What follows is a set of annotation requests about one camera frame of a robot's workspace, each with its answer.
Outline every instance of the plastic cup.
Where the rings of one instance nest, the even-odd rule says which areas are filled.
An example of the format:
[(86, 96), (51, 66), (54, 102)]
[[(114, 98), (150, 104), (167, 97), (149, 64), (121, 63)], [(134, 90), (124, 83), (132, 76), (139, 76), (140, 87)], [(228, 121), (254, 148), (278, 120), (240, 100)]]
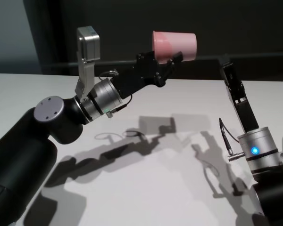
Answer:
[(183, 53), (183, 61), (195, 60), (196, 35), (194, 33), (153, 31), (152, 50), (155, 52), (155, 59), (160, 64), (165, 64), (179, 51)]

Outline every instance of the blue led light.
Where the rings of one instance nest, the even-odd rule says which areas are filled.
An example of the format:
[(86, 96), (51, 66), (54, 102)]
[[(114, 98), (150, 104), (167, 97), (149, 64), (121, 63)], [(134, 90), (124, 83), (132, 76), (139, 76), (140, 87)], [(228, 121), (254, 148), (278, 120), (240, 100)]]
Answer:
[(257, 147), (252, 147), (250, 151), (251, 151), (252, 154), (259, 154), (260, 153), (259, 148), (257, 148)]

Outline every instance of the robotic arm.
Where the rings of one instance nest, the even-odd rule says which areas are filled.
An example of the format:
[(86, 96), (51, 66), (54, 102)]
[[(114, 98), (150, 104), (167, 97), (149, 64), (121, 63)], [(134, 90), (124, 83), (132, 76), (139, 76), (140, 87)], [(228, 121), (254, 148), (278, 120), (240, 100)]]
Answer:
[(233, 64), (226, 57), (220, 63), (230, 100), (244, 130), (237, 140), (242, 152), (234, 154), (225, 136), (224, 129), (227, 129), (219, 119), (229, 161), (246, 158), (257, 181), (251, 188), (251, 198), (257, 211), (267, 217), (270, 225), (283, 226), (283, 151), (278, 151), (268, 127), (259, 128)]
[(94, 84), (94, 61), (100, 58), (100, 38), (92, 27), (78, 28), (79, 80), (76, 96), (43, 99), (28, 110), (0, 139), (0, 226), (16, 222), (56, 162), (57, 148), (79, 138), (83, 125), (103, 114), (112, 117), (127, 106), (122, 99), (147, 85), (162, 87), (183, 60), (175, 54), (162, 67), (154, 52), (140, 53), (134, 67)]

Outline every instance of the gray wall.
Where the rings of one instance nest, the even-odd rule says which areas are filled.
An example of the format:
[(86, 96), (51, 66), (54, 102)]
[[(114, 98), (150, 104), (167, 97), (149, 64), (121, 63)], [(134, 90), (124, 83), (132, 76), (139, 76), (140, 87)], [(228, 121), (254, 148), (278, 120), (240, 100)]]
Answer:
[(0, 73), (41, 73), (23, 0), (0, 0)]

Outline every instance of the white table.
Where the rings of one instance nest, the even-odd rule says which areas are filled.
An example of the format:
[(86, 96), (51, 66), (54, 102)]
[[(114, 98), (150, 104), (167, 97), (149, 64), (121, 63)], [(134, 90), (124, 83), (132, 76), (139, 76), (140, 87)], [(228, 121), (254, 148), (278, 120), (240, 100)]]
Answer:
[[(0, 74), (0, 138), (43, 98), (73, 97), (76, 82), (70, 76)], [(270, 128), (281, 149), (283, 82), (244, 85), (259, 125)], [(112, 119), (86, 125), (74, 143), (55, 142), (58, 162), (70, 172), (60, 169), (63, 176), (42, 189), (26, 223), (25, 213), (17, 225), (253, 225), (254, 207), (242, 181), (247, 187), (254, 181), (244, 159), (228, 164), (219, 117), (235, 136), (242, 134), (222, 81), (168, 80), (162, 89), (140, 90)], [(146, 136), (125, 137), (128, 129)], [(244, 195), (232, 195), (234, 181)]]

